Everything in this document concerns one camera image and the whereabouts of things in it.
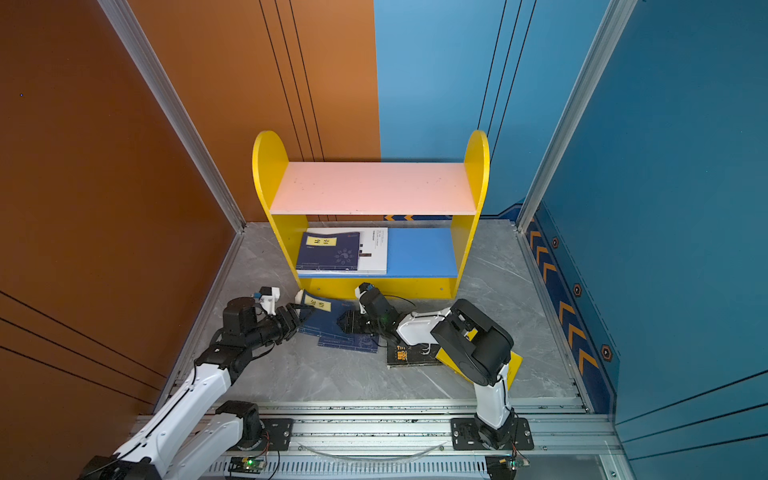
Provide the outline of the dark blue book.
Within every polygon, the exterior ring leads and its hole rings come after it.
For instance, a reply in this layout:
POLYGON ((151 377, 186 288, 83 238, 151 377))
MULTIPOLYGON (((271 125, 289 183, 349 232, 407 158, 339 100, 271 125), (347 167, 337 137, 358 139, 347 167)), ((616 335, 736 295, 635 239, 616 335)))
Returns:
POLYGON ((319 346, 362 353, 378 352, 378 336, 345 333, 339 326, 339 321, 348 320, 358 312, 354 303, 312 296, 306 290, 300 290, 294 301, 309 307, 299 332, 316 337, 319 346))

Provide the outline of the white book with dark bars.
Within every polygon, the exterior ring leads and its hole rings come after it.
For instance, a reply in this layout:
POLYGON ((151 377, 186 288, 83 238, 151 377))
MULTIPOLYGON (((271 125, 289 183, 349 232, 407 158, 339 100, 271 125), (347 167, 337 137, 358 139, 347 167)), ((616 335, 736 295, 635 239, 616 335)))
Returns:
POLYGON ((306 232, 336 234, 343 232, 360 233, 359 262, 356 271, 306 271, 297 270, 302 277, 351 277, 382 276, 387 273, 388 229, 374 227, 356 228, 309 228, 306 232))

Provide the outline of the purple blue book yellow label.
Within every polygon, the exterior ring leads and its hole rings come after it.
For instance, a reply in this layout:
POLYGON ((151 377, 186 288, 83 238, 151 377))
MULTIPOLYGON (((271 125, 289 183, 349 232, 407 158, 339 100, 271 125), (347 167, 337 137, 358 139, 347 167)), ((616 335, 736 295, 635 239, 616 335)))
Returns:
POLYGON ((360 233, 319 234, 304 232, 296 268, 306 271, 356 271, 360 233))

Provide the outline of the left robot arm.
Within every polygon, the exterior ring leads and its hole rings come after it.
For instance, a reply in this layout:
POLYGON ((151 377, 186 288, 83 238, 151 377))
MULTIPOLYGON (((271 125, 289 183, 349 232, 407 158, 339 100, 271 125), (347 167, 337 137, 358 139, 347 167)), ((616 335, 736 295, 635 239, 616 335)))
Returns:
POLYGON ((310 316, 273 295, 228 302, 222 326, 168 402, 109 456, 95 456, 83 479, 198 479, 230 449, 261 456, 274 445, 256 404, 222 397, 248 365, 288 341, 310 316))

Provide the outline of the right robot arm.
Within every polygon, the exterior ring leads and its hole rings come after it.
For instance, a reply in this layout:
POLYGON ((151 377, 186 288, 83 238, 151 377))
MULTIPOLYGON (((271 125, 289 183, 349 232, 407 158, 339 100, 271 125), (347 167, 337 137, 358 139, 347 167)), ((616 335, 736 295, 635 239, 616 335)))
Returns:
POLYGON ((344 333, 379 335, 397 346, 436 345, 474 384, 475 425, 484 446, 501 450, 513 444, 509 403, 511 335, 466 299, 432 312, 401 313, 378 288, 363 283, 355 290, 358 311, 337 322, 344 333))

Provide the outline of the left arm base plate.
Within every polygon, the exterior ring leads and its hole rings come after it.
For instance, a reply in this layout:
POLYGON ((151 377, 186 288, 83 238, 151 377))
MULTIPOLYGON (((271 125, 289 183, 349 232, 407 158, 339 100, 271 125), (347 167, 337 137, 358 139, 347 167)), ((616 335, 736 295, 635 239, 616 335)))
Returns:
POLYGON ((254 442, 241 440, 231 446, 227 453, 245 452, 255 455, 263 451, 289 450, 294 428, 293 418, 266 418, 261 420, 261 425, 261 434, 254 442))

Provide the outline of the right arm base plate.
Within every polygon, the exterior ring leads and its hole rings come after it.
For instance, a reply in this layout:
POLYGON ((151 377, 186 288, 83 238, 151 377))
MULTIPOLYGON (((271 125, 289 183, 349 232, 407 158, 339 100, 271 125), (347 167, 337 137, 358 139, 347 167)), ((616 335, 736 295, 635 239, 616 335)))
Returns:
POLYGON ((509 416, 498 429, 478 417, 452 418, 450 430, 453 449, 457 451, 532 451, 535 448, 528 420, 516 415, 509 416))

